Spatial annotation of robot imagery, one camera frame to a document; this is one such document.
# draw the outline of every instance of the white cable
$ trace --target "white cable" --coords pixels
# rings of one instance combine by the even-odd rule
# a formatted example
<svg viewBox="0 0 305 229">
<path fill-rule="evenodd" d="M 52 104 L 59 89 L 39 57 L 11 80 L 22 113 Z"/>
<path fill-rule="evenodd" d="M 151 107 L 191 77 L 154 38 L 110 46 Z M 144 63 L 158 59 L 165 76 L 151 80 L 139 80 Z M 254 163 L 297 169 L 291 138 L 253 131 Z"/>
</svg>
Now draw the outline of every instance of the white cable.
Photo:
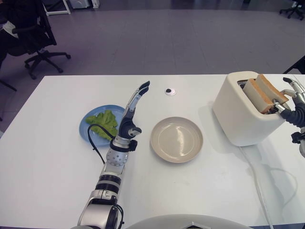
<svg viewBox="0 0 305 229">
<path fill-rule="evenodd" d="M 251 163 L 251 161 L 249 160 L 247 154 L 244 152 L 244 149 L 242 147 L 239 147 L 239 150 L 243 154 L 244 158 L 246 159 L 246 161 L 248 162 L 248 164 L 249 164 L 249 166 L 250 166 L 250 168 L 252 170 L 252 173 L 253 173 L 253 176 L 254 176 L 254 183 L 255 183 L 255 187 L 256 187 L 256 192 L 257 192 L 259 201 L 261 202 L 261 206 L 263 208 L 263 212 L 264 212 L 265 218 L 266 218 L 266 220 L 267 220 L 267 222 L 269 224 L 270 229 L 274 229 L 274 227 L 272 225 L 272 221 L 271 221 L 269 213 L 268 213 L 268 210 L 267 210 L 266 200 L 264 198 L 263 191 L 262 191 L 260 182 L 258 180 L 256 171 L 254 169 L 254 166 Z"/>
</svg>

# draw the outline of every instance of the blue plate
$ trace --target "blue plate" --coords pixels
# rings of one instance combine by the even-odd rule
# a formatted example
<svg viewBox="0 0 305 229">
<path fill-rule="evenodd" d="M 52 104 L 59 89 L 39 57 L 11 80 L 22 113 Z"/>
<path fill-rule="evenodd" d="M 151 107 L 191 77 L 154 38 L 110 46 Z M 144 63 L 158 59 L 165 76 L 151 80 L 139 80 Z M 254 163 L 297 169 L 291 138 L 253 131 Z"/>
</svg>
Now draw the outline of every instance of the blue plate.
<svg viewBox="0 0 305 229">
<path fill-rule="evenodd" d="M 90 126 L 88 123 L 86 123 L 86 118 L 92 115 L 97 116 L 99 113 L 104 113 L 106 110 L 111 110 L 112 113 L 115 115 L 115 120 L 118 123 L 118 126 L 116 127 L 117 129 L 120 126 L 122 117 L 123 117 L 123 113 L 125 111 L 124 108 L 117 106 L 117 105 L 105 105 L 105 106 L 100 106 L 97 107 L 95 109 L 93 109 L 92 111 L 90 111 L 89 113 L 87 113 L 85 115 L 85 117 L 81 120 L 80 123 L 80 135 L 83 139 L 85 139 L 87 142 L 89 142 L 88 139 L 88 127 Z M 97 133 L 93 132 L 92 130 L 90 131 L 90 136 L 91 139 L 93 141 L 93 143 L 95 144 L 95 146 L 107 146 L 109 145 L 110 141 L 100 137 Z"/>
</svg>

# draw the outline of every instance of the black cable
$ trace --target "black cable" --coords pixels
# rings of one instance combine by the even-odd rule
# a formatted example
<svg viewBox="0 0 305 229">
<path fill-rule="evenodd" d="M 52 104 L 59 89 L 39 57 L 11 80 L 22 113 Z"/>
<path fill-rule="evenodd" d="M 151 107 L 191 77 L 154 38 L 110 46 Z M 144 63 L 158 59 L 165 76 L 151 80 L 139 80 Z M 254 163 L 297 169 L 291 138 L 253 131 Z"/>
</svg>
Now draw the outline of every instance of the black cable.
<svg viewBox="0 0 305 229">
<path fill-rule="evenodd" d="M 92 139 L 91 139 L 91 136 L 90 136 L 90 129 L 93 127 L 93 126 L 98 126 L 100 129 L 102 129 L 110 138 L 114 139 L 115 137 L 113 135 L 111 135 L 104 127 L 102 127 L 101 125 L 98 125 L 98 124 L 91 124 L 89 127 L 88 127 L 88 139 L 89 139 L 89 142 L 91 143 L 91 146 L 93 147 L 93 150 L 95 150 L 97 152 L 97 154 L 100 156 L 100 158 L 102 159 L 102 162 L 103 164 L 105 164 L 105 161 L 103 159 L 103 157 L 101 156 L 99 150 L 96 148 L 95 144 L 93 143 Z"/>
<path fill-rule="evenodd" d="M 124 222 L 123 222 L 124 211 L 123 211 L 123 208 L 120 205 L 118 205 L 118 204 L 114 205 L 114 207 L 117 208 L 120 211 L 120 213 L 121 213 L 121 221 L 120 221 L 120 224 L 118 226 L 118 229 L 121 229 L 122 225 L 124 224 Z"/>
</svg>

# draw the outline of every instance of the green lettuce leaf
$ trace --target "green lettuce leaf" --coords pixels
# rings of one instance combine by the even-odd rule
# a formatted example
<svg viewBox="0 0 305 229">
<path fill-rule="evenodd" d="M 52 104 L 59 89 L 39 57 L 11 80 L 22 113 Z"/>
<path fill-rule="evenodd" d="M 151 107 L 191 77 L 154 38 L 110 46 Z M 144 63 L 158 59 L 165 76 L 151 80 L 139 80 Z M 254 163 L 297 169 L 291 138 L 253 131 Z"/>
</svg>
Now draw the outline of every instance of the green lettuce leaf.
<svg viewBox="0 0 305 229">
<path fill-rule="evenodd" d="M 111 110 L 106 110 L 105 113 L 99 113 L 97 116 L 89 116 L 86 118 L 88 124 L 98 124 L 104 127 L 111 135 L 116 136 L 118 130 L 116 126 L 118 123 L 115 120 L 115 115 Z M 93 126 L 92 131 L 96 132 L 99 136 L 111 140 L 111 138 L 98 126 Z"/>
</svg>

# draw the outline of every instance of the chair base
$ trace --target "chair base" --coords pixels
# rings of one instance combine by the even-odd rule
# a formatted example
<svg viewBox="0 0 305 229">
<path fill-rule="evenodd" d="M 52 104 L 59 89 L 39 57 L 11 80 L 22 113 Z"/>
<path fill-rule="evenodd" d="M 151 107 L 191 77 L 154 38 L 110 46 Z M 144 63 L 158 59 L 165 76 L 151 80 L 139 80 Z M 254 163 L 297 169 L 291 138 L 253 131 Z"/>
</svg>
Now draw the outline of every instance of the chair base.
<svg viewBox="0 0 305 229">
<path fill-rule="evenodd" d="M 302 21 L 304 19 L 304 13 L 299 10 L 299 7 L 298 7 L 299 5 L 302 5 L 301 1 L 299 1 L 295 7 L 280 10 L 280 14 L 282 14 L 283 12 L 285 12 L 285 13 L 290 12 L 288 14 L 287 18 L 291 18 L 291 15 L 293 13 L 296 13 L 299 16 L 300 20 Z"/>
<path fill-rule="evenodd" d="M 10 85 L 10 84 L 8 84 L 8 83 L 2 81 L 2 80 L 0 80 L 0 84 L 3 84 L 4 86 L 6 86 L 6 87 L 12 89 L 13 91 L 17 91 L 17 89 L 14 88 L 12 85 Z"/>
<path fill-rule="evenodd" d="M 37 52 L 36 56 L 33 56 L 24 62 L 25 68 L 29 70 L 29 74 L 33 80 L 36 79 L 36 76 L 33 74 L 33 71 L 41 61 L 46 61 L 54 68 L 56 68 L 59 73 L 63 73 L 63 69 L 61 69 L 59 66 L 57 66 L 54 62 L 50 60 L 52 56 L 66 56 L 67 59 L 71 59 L 71 56 L 65 52 L 49 52 L 49 51 Z"/>
<path fill-rule="evenodd" d="M 298 60 L 294 65 L 288 68 L 283 74 L 287 74 L 293 69 L 297 69 L 301 74 L 305 74 L 305 56 L 303 56 L 300 60 Z"/>
</svg>

